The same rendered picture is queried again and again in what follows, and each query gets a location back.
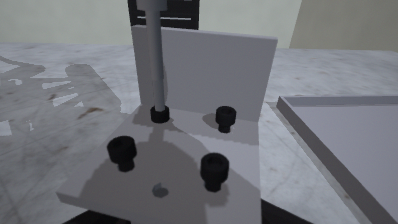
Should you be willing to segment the dark blue electric screwdriver barrel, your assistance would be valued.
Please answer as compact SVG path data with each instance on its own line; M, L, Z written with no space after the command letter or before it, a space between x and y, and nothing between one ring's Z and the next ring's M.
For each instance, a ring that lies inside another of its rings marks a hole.
M137 10L145 11L151 79L155 111L165 110L164 72L160 11L167 10L167 0L136 0Z

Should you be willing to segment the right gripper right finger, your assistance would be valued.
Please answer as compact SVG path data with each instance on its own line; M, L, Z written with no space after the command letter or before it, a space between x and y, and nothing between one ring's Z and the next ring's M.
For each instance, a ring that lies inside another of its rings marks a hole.
M262 224L313 224L261 198Z

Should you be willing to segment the light grey shallow tray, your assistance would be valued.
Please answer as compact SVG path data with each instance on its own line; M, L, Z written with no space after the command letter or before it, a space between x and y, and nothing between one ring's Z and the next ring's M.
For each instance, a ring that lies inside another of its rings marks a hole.
M398 224L398 95L279 96L276 107L372 224Z

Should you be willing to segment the grey l-shaped bracket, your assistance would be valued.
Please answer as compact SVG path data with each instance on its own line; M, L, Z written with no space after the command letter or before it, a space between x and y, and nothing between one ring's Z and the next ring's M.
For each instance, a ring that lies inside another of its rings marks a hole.
M140 224L262 224L258 121L278 38L161 27L164 101L154 123L146 25L131 26L141 104L55 191L60 202ZM221 133L216 110L236 110ZM135 167L121 172L107 145L134 139ZM207 191L201 159L229 161L221 190ZM169 193L155 197L158 188Z

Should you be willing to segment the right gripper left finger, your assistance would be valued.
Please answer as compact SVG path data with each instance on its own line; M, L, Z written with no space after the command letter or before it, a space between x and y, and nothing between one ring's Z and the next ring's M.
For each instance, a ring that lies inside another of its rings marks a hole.
M130 221L87 210L62 224L131 224Z

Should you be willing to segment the black screw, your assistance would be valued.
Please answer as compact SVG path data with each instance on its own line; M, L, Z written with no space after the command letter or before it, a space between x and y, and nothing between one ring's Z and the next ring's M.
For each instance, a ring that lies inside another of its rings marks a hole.
M150 110L151 113L151 120L154 123L165 123L170 119L169 108L165 106L165 110L158 112L155 111L155 106L153 106Z
M208 153L201 159L200 175L205 188L210 192L221 190L221 184L228 178L229 161L220 153Z
M128 172L134 169L134 158L137 155L135 141L130 136L119 136L112 139L107 150L110 160L118 164L121 172Z
M219 124L219 131L221 133L229 133L230 126L235 123L236 110L229 106L221 106L216 110L216 123Z

